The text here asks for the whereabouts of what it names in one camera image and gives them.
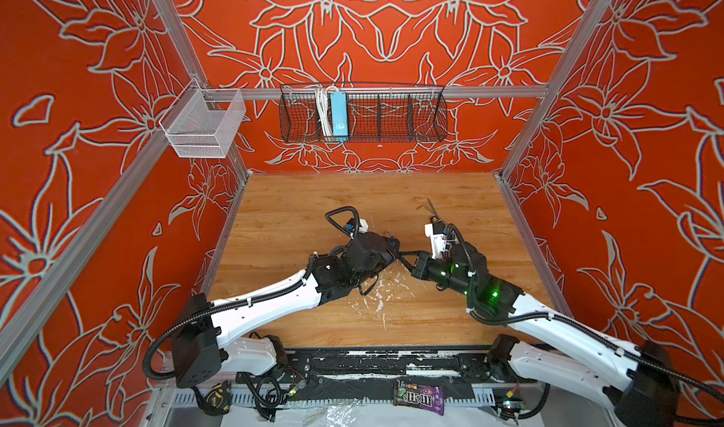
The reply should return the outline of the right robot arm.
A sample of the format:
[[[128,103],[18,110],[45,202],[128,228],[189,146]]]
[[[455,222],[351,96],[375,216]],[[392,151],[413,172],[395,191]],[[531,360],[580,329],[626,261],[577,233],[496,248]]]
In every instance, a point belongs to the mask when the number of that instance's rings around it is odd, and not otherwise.
[[[424,227],[430,251],[417,251],[410,274],[466,300],[467,313],[486,326],[504,326],[552,347],[541,351],[512,336],[499,336],[488,354],[490,374],[559,387],[599,404],[625,426],[720,426],[722,419],[678,414],[681,386],[723,400],[721,391],[674,370],[658,344],[641,346],[613,338],[545,306],[488,271],[486,257],[463,240],[459,229],[438,218]]]

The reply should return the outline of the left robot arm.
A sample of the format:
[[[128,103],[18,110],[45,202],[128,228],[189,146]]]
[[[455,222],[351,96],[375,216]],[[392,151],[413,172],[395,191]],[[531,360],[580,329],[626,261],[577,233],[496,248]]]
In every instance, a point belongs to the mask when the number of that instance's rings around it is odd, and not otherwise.
[[[173,325],[154,339],[143,357],[143,373],[154,381],[173,379],[189,389],[223,368],[262,375],[281,361],[283,346],[270,338],[248,334],[277,319],[347,297],[353,290],[366,295],[366,281],[397,260],[400,242],[371,232],[352,206],[352,217],[336,223],[347,243],[329,253],[312,253],[305,268],[273,285],[229,299],[193,296]]]

